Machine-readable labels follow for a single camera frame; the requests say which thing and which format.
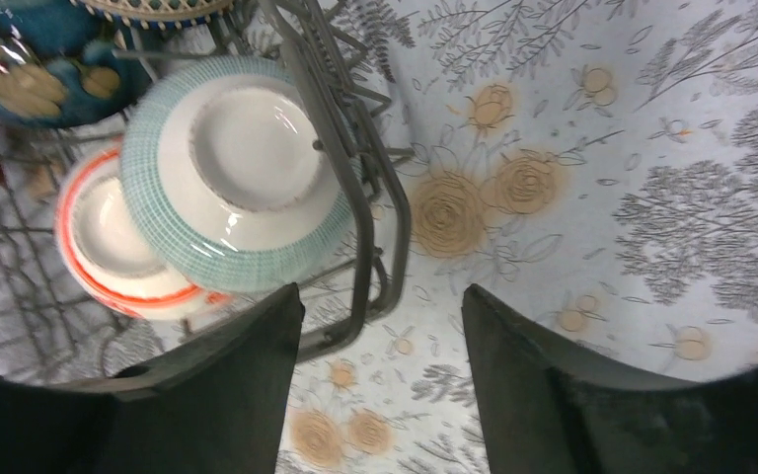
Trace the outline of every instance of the patterned bowl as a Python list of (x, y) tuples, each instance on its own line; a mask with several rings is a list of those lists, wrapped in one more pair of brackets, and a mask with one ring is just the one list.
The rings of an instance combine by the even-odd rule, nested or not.
[[(274, 61), (255, 57), (205, 59), (156, 84), (141, 101), (123, 141), (121, 180), (135, 225), (160, 257), (190, 281), (208, 289), (260, 292), (306, 277), (332, 254), (351, 221), (349, 205), (335, 179), (325, 184), (327, 189), (337, 191), (317, 222), (304, 226), (302, 221), (306, 219), (301, 215), (290, 214), (292, 219), (287, 221), (277, 215), (273, 219), (279, 224), (274, 226), (270, 216), (258, 220), (256, 215), (231, 210), (230, 205), (209, 196), (206, 186), (191, 181), (201, 175), (188, 169), (191, 167), (185, 163), (185, 156), (174, 155), (179, 158), (175, 160), (178, 166), (171, 168), (183, 176), (167, 175), (167, 142), (190, 133), (177, 126), (177, 117), (197, 116), (207, 103), (236, 88), (235, 82), (254, 78), (294, 89), (288, 74)], [(243, 155), (248, 147), (239, 146), (236, 150), (237, 160), (253, 158)], [(359, 172), (357, 161), (354, 167)], [(198, 215), (190, 215), (191, 202), (199, 206)], [(224, 234), (214, 236), (210, 232), (214, 227), (205, 227), (202, 220), (212, 223), (220, 218)], [(249, 240), (235, 239), (233, 234), (237, 233), (267, 237), (263, 241), (255, 238), (251, 245)]]
[(114, 27), (67, 0), (0, 0), (0, 120), (59, 128), (119, 112), (149, 78), (115, 48)]
[(234, 0), (71, 0), (109, 21), (144, 30), (176, 29), (210, 22), (234, 8)]

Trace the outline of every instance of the green and white bowl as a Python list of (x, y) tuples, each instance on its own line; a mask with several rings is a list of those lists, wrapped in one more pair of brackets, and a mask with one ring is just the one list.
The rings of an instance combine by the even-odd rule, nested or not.
[(202, 287), (259, 292), (300, 280), (351, 222), (316, 137), (275, 62), (203, 60), (156, 84), (129, 124), (129, 212), (156, 254)]

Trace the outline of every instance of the metal rack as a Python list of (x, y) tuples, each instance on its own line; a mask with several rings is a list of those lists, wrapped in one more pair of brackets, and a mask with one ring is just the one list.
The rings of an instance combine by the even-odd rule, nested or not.
[[(305, 287), (354, 269), (349, 316), (305, 333), (298, 361), (349, 345), (365, 322), (391, 311), (402, 294), (408, 259), (411, 216), (394, 165), (411, 157), (413, 151), (385, 147), (372, 118), (387, 109), (391, 100), (354, 83), (349, 74), (350, 67), (364, 58), (367, 47), (330, 24), (330, 18), (343, 5), (340, 0), (325, 11), (317, 0), (247, 2), (208, 24), (216, 44), (210, 53), (145, 50), (136, 30), (132, 31), (128, 48), (118, 52), (118, 57), (140, 61), (153, 80), (160, 78), (156, 64), (162, 61), (247, 54), (249, 45), (240, 31), (248, 25), (258, 7), (282, 37), (282, 44), (267, 56), (280, 60), (293, 76), (309, 119), (318, 132), (316, 147), (326, 151), (352, 209), (356, 235), (354, 258), (301, 283)], [(344, 58), (340, 44), (346, 44), (355, 55)], [(369, 110), (363, 99), (378, 105)], [(0, 366), (0, 373), (7, 378), (26, 383), (52, 383), (111, 375), (121, 367), (104, 366), (102, 359), (95, 371), (84, 373), (79, 368), (63, 371), (63, 367), (78, 366), (82, 360), (97, 358), (86, 348), (102, 347), (115, 335), (144, 324), (102, 307), (79, 289), (61, 263), (46, 254), (54, 247), (50, 227), (52, 198), (63, 173), (87, 148), (108, 146), (110, 140), (122, 136), (127, 117), (128, 111), (124, 111), (116, 118), (105, 120), (111, 130), (92, 134), (86, 134), (84, 129), (20, 130), (21, 139), (16, 149), (4, 162), (9, 168), (8, 175), (18, 177), (11, 180), (10, 186), (0, 187), (0, 290), (7, 293), (11, 302), (0, 309), (0, 334), (4, 333), (0, 337), (0, 355), (11, 352), (9, 363)], [(391, 156), (399, 158), (392, 162)], [(353, 172), (351, 158), (362, 162), (361, 179)], [(28, 174), (25, 170), (28, 166), (35, 167), (35, 173)], [(46, 180), (50, 184), (50, 196), (41, 202), (27, 199), (26, 190), (37, 181)], [(375, 245), (369, 207), (383, 192), (388, 193), (397, 214), (390, 273), (381, 259), (383, 249)], [(374, 275), (379, 291), (370, 299)], [(194, 331), (189, 321), (183, 321), (182, 341), (217, 330), (226, 322)]]

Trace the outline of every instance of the metal wire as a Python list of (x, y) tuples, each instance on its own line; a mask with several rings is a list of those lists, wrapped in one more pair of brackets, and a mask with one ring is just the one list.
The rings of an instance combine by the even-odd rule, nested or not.
[[(209, 53), (144, 50), (133, 31), (132, 45), (116, 53), (120, 59), (139, 61), (153, 80), (160, 80), (153, 62), (196, 60), (214, 54), (246, 54), (250, 50), (240, 31), (248, 25), (256, 2), (235, 9), (221, 21), (211, 23), (209, 32), (216, 45)], [(283, 37), (283, 44), (269, 57), (280, 57), (289, 67), (296, 87), (316, 127), (356, 221), (355, 257), (301, 283), (302, 286), (355, 268), (350, 316), (330, 327), (305, 335), (299, 360), (335, 351), (355, 339), (365, 321), (376, 319), (393, 309), (402, 292), (407, 263), (411, 218), (402, 187), (393, 171), (389, 155), (413, 155), (405, 148), (386, 149), (372, 122), (391, 104), (390, 98), (353, 82), (349, 67), (367, 53), (367, 47), (329, 23), (340, 1), (325, 12), (317, 0), (261, 0), (268, 19)], [(287, 24), (280, 10), (300, 20), (301, 32)], [(339, 43), (356, 51), (345, 59)], [(369, 111), (360, 98), (377, 102)], [(57, 370), (77, 359), (82, 348), (101, 333), (108, 337), (125, 331), (131, 320), (117, 314), (85, 294), (68, 274), (55, 252), (52, 240), (53, 202), (63, 174), (87, 153), (122, 136), (129, 111), (105, 121), (111, 131), (86, 133), (85, 128), (32, 131), (13, 130), (20, 144), (1, 157), (8, 174), (8, 186), (0, 186), (0, 291), (7, 294), (8, 307), (0, 309), (0, 373), (27, 383), (62, 381)], [(388, 275), (382, 263), (383, 250), (373, 238), (369, 200), (350, 167), (359, 157), (366, 165), (364, 183), (371, 185), (369, 200), (388, 192), (397, 210), (398, 229), (394, 262)], [(29, 198), (29, 166), (33, 176), (49, 184), (46, 196)], [(376, 274), (379, 294), (369, 300), (372, 275)], [(189, 321), (182, 322), (183, 341), (195, 337)]]

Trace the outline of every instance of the wire grid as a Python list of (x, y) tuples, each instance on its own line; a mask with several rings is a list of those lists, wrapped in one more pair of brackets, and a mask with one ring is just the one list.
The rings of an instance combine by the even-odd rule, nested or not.
[[(290, 4), (292, 12), (295, 8), (299, 8), (302, 9), (299, 13), (314, 11), (316, 15), (318, 12), (323, 14), (316, 0), (287, 3)], [(341, 1), (327, 14), (334, 13), (342, 5)], [(138, 32), (133, 30), (132, 43), (128, 45), (127, 50), (119, 51), (119, 56), (140, 61), (153, 81), (156, 81), (162, 75), (159, 72), (162, 67), (159, 66), (165, 61), (195, 60), (209, 55), (248, 54), (250, 47), (243, 40), (240, 31), (248, 24), (256, 7), (256, 2), (248, 2), (242, 9), (236, 9), (209, 23), (207, 27), (215, 44), (215, 48), (209, 53), (202, 54), (186, 50), (173, 52), (144, 50)], [(269, 7), (276, 8), (274, 3), (271, 3)], [(305, 28), (308, 27), (307, 18), (304, 16), (301, 19)], [(329, 23), (306, 28), (309, 33), (306, 37), (309, 39), (300, 46), (313, 45), (315, 50), (310, 53), (317, 55), (315, 64), (327, 65), (332, 75), (326, 77), (325, 80), (328, 82), (325, 84), (319, 82), (307, 84), (304, 80), (299, 90), (305, 93), (307, 87), (316, 89), (330, 87), (337, 94), (336, 103), (340, 105), (342, 111), (348, 110), (352, 104), (357, 104), (355, 117), (353, 114), (349, 115), (351, 120), (349, 125), (356, 131), (356, 140), (350, 140), (347, 133), (344, 133), (339, 136), (341, 144), (336, 143), (334, 146), (343, 146), (347, 156), (362, 157), (366, 165), (363, 184), (369, 186), (370, 196), (365, 198), (364, 192), (360, 192), (358, 198), (351, 199), (350, 203), (351, 206), (355, 203), (366, 209), (368, 201), (376, 200), (382, 192), (378, 176), (382, 172), (383, 164), (388, 165), (386, 168), (390, 166), (388, 156), (401, 156), (402, 158), (396, 162), (398, 164), (406, 157), (412, 156), (413, 152), (409, 149), (386, 149), (381, 140), (377, 141), (378, 132), (370, 120), (371, 114), (360, 101), (354, 100), (353, 94), (361, 95), (378, 104), (378, 107), (371, 111), (373, 115), (381, 113), (391, 101), (386, 96), (360, 86), (352, 88), (352, 81), (348, 75), (343, 78), (343, 82), (349, 79), (350, 88), (341, 86), (341, 67), (344, 65), (348, 69), (360, 61), (366, 54), (367, 48), (352, 37), (344, 39), (350, 50), (354, 51), (354, 57), (349, 58), (348, 61), (343, 60), (336, 46), (331, 50), (327, 43), (319, 49), (321, 37), (331, 35), (331, 28)], [(284, 43), (286, 47), (294, 46), (294, 42), (288, 36)], [(264, 56), (282, 59), (279, 47), (267, 51)], [(295, 64), (290, 64), (290, 66), (290, 69), (295, 72)], [(297, 67), (310, 68), (311, 66), (297, 65)], [(313, 122), (318, 125), (317, 113), (319, 111), (312, 112), (315, 113)], [(72, 129), (10, 129), (5, 137), (6, 148), (9, 151), (6, 154), (0, 154), (8, 184), (6, 187), (0, 186), (0, 374), (5, 378), (24, 383), (47, 384), (80, 378), (111, 376), (123, 368), (122, 363), (124, 365), (127, 362), (137, 363), (163, 351), (161, 341), (154, 337), (154, 333), (147, 331), (144, 336), (144, 331), (140, 333), (135, 331), (139, 329), (137, 326), (142, 327), (146, 323), (111, 311), (82, 290), (59, 260), (51, 230), (53, 208), (63, 176), (83, 156), (111, 146), (113, 140), (119, 139), (125, 129), (128, 113), (129, 111), (123, 111), (100, 124)], [(331, 144), (329, 136), (324, 143), (328, 146)], [(401, 191), (398, 186), (396, 188), (397, 192)], [(409, 233), (405, 223), (410, 222), (410, 217), (405, 216), (408, 205), (404, 194), (402, 201), (399, 196), (396, 196), (394, 202), (402, 203), (405, 208), (402, 215), (402, 229), (398, 232), (405, 234), (405, 245), (400, 252), (399, 242), (403, 240), (400, 237), (395, 249), (397, 251), (395, 254), (398, 256), (395, 258), (394, 269), (398, 271), (399, 267), (402, 267), (400, 277), (390, 278), (386, 274), (380, 259), (382, 249), (375, 249), (373, 246), (371, 221), (370, 232), (368, 232), (369, 242), (357, 242), (354, 258), (304, 281), (301, 286), (323, 281), (325, 278), (356, 266), (354, 288), (370, 286), (372, 272), (375, 272), (380, 289), (379, 297), (372, 302), (367, 301), (367, 292), (359, 294), (355, 291), (353, 305), (364, 307), (365, 312), (368, 312), (366, 315), (368, 319), (375, 319), (392, 309), (399, 299), (399, 291), (395, 287), (401, 287), (404, 277)], [(364, 232), (360, 227), (364, 225), (364, 216), (356, 215), (356, 217), (357, 221), (359, 217), (362, 220), (357, 226), (359, 240), (362, 240)], [(394, 287), (389, 289), (392, 280)], [(349, 323), (348, 321), (339, 323), (337, 330), (340, 334), (331, 332), (329, 328), (322, 328), (311, 333), (310, 337), (306, 338), (306, 343), (302, 340), (304, 351), (300, 359), (318, 356), (349, 344), (360, 331), (365, 314), (349, 319)], [(211, 325), (210, 329), (217, 326), (219, 324)], [(182, 321), (182, 328), (185, 334), (183, 340), (194, 336), (189, 320)], [(348, 334), (344, 334), (341, 328), (346, 328), (344, 332)], [(125, 342), (126, 334), (134, 335), (129, 339), (134, 344), (140, 343), (138, 347), (124, 348), (125, 352), (131, 354), (127, 354), (122, 362), (120, 360), (107, 361), (104, 357), (104, 348), (109, 344)], [(151, 339), (151, 341), (144, 344), (144, 339)]]

